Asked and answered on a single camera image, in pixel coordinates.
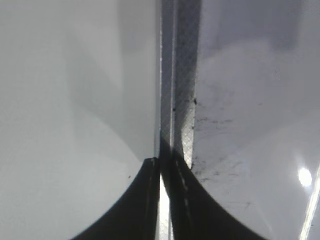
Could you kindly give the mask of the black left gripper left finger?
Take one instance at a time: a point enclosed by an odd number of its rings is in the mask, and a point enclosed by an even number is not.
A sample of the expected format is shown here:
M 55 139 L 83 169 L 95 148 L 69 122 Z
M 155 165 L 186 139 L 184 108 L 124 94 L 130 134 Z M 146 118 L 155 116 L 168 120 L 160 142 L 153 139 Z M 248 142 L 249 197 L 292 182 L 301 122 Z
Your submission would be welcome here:
M 160 195 L 160 163 L 146 158 L 119 200 L 75 240 L 154 240 Z

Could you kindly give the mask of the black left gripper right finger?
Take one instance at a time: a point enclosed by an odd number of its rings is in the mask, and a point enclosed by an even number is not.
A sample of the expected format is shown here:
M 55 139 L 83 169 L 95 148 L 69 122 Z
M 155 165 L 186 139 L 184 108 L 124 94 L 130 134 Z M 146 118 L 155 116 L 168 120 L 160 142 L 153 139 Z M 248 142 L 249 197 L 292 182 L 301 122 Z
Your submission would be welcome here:
M 209 195 L 181 156 L 169 161 L 169 198 L 176 240 L 263 239 Z

